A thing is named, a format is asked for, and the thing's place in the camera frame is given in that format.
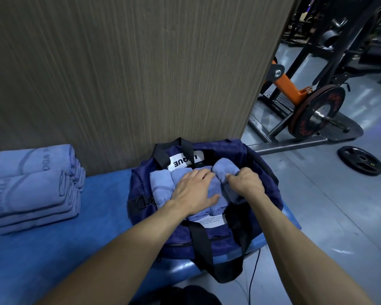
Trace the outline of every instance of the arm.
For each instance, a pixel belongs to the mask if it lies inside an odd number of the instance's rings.
[[[210,199],[210,170],[194,170],[156,213],[116,237],[38,304],[128,304],[160,249],[181,221],[217,203]]]
[[[372,304],[363,289],[270,201],[249,168],[227,175],[251,205],[293,304]]]

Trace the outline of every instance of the navy blue duffel bag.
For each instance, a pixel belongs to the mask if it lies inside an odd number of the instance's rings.
[[[170,143],[155,145],[152,158],[132,169],[127,210],[133,225],[157,211],[149,174],[158,169],[200,168],[214,165],[227,158],[238,168],[249,167],[257,173],[265,193],[280,210],[283,202],[278,179],[264,160],[238,139],[190,143],[178,138]],[[227,224],[204,228],[198,222],[184,220],[168,238],[160,256],[172,259],[191,259],[199,269],[207,270],[218,282],[234,280],[243,271],[243,260],[250,242],[262,233],[248,203],[230,204],[224,216]],[[242,255],[232,261],[213,264],[213,257],[241,248]]]

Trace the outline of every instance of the forearm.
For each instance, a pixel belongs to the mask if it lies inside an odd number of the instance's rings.
[[[129,303],[163,244],[185,216],[178,204],[168,201],[98,251],[40,303]]]
[[[298,230],[265,194],[247,200],[293,303],[372,304],[361,287]]]

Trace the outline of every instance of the left hand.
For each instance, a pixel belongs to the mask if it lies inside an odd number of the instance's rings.
[[[183,207],[186,217],[217,203],[219,194],[208,198],[209,184],[214,176],[215,174],[209,169],[193,170],[178,182],[171,200]]]

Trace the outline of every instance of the bag label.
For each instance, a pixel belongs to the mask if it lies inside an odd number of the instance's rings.
[[[224,214],[222,215],[216,215],[216,216],[206,216],[199,220],[195,220],[199,224],[201,224],[205,228],[214,228],[218,226],[223,226],[227,224],[226,218],[224,217]]]
[[[195,163],[198,163],[205,159],[205,155],[202,151],[193,151],[193,158]],[[175,170],[177,168],[186,168],[192,164],[191,161],[187,159],[183,153],[173,155],[169,159],[171,160],[171,164],[168,166],[169,171]]]

